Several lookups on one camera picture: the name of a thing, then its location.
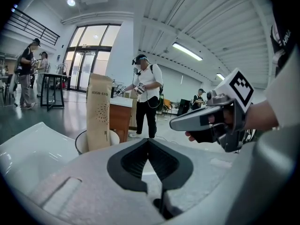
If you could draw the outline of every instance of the black metal railing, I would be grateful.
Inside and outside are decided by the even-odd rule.
[[[35,37],[52,45],[55,45],[57,39],[60,37],[58,34],[51,31],[43,24],[34,20],[32,17],[28,16],[17,8],[13,8],[13,13],[7,24],[15,28],[19,28],[31,35],[34,35]]]

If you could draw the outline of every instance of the fluorescent light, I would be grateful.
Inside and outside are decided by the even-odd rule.
[[[195,53],[193,53],[192,51],[188,50],[187,48],[185,48],[184,46],[180,45],[179,43],[173,43],[173,47],[183,51],[184,53],[190,55],[191,57],[197,59],[198,61],[201,61],[202,58],[199,57],[198,55],[196,55]]]
[[[69,6],[74,6],[75,5],[74,0],[68,0],[67,3],[68,3]]]
[[[223,75],[222,74],[220,74],[220,73],[217,73],[217,76],[219,77],[219,78],[221,78],[222,80],[224,80],[225,78],[223,77]]]

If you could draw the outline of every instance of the white tabletop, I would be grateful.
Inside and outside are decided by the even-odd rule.
[[[126,97],[114,97],[111,98],[111,104],[123,106],[123,107],[132,107],[132,99]]]
[[[57,74],[57,73],[38,73],[38,74],[50,74],[50,75],[58,75],[58,76],[62,76],[62,77],[69,77],[67,75]]]

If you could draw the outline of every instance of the coffee bag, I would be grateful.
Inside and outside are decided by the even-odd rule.
[[[87,102],[89,151],[110,146],[109,105],[113,81],[107,76],[90,75]]]

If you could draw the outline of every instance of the glass door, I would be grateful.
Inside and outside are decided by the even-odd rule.
[[[96,56],[95,51],[78,51],[73,58],[70,90],[86,92],[89,85],[90,70]]]

